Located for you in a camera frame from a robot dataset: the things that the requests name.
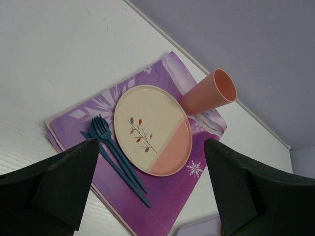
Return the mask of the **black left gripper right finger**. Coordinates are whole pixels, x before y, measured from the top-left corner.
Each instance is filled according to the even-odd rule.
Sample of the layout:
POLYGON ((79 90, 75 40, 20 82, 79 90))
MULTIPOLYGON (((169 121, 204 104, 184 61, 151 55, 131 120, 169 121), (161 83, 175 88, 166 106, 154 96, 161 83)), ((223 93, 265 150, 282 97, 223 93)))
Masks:
POLYGON ((314 235, 314 179, 270 167, 212 138, 204 152, 224 235, 314 235))

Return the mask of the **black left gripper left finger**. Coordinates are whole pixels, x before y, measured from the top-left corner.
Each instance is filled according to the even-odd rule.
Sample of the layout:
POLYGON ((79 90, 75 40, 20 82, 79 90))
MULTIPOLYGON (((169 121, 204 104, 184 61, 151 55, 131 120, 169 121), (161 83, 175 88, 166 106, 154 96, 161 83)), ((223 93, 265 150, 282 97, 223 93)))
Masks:
POLYGON ((2 236, 72 236, 80 228, 98 160, 88 139, 0 177, 2 236))

